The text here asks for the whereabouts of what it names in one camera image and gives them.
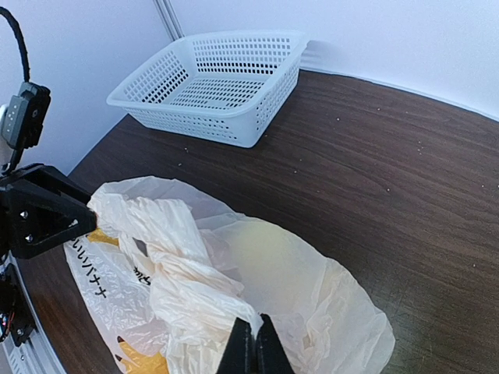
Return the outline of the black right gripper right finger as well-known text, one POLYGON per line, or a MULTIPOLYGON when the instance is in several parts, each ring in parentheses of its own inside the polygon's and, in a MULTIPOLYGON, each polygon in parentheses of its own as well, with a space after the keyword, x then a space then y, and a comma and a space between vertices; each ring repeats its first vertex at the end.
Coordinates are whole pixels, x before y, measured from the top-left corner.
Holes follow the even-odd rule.
POLYGON ((263 320, 263 325, 257 333, 255 343, 256 373, 294 374, 270 316, 261 314, 260 317, 263 320))

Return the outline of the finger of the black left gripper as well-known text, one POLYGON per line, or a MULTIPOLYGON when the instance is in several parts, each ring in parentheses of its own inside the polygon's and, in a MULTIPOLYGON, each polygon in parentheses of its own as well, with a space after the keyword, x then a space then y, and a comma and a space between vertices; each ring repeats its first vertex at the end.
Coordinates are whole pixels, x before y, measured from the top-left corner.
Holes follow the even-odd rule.
POLYGON ((1 177, 1 255, 32 259, 97 228, 90 195, 53 166, 1 177))

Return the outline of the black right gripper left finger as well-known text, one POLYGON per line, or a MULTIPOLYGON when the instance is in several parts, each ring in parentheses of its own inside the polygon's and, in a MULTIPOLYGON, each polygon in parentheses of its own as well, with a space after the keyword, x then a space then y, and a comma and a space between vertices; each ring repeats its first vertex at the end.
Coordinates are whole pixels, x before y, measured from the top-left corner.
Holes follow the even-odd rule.
POLYGON ((219 374, 253 373, 253 344, 250 324, 236 318, 219 363, 219 374))

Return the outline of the banana print plastic bag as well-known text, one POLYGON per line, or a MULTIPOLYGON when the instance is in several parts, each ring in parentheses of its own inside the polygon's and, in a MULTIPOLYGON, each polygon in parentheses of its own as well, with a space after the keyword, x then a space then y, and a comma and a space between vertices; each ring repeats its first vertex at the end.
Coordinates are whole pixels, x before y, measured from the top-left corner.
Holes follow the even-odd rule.
POLYGON ((103 184, 97 228, 65 243, 121 373, 214 373, 234 322, 274 324, 296 373, 379 373, 395 337, 340 263, 176 179, 103 184))

